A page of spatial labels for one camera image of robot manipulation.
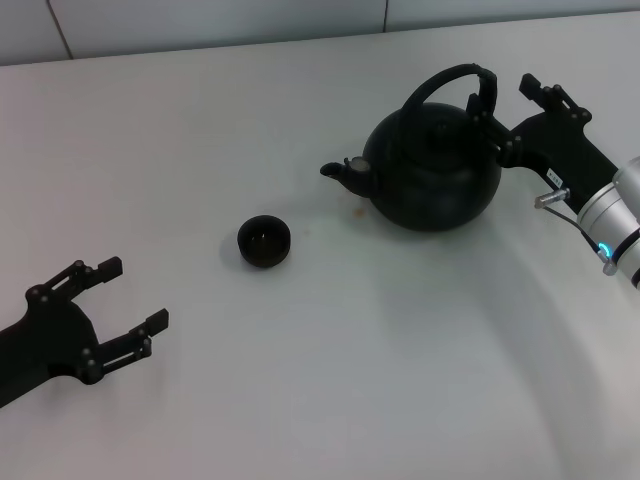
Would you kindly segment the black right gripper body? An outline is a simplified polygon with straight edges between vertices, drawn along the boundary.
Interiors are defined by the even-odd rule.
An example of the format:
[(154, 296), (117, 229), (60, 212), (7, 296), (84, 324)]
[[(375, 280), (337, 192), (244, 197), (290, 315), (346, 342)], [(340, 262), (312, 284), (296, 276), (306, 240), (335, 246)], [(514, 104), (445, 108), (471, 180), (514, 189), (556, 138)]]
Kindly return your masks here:
[(557, 190), (559, 186), (548, 177), (549, 172), (555, 173), (570, 191), (569, 208), (580, 210), (617, 172), (617, 167), (586, 138), (584, 125), (581, 115), (559, 111), (529, 117), (511, 131), (520, 140), (502, 166), (532, 170)]

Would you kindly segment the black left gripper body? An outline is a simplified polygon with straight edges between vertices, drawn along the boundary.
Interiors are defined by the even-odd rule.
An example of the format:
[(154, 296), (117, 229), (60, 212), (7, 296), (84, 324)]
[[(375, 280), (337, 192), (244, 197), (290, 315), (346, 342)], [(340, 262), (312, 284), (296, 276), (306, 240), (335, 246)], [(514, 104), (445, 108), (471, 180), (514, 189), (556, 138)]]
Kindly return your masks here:
[(26, 292), (27, 311), (1, 331), (1, 405), (60, 376), (88, 384), (98, 346), (89, 318), (67, 297), (45, 287)]

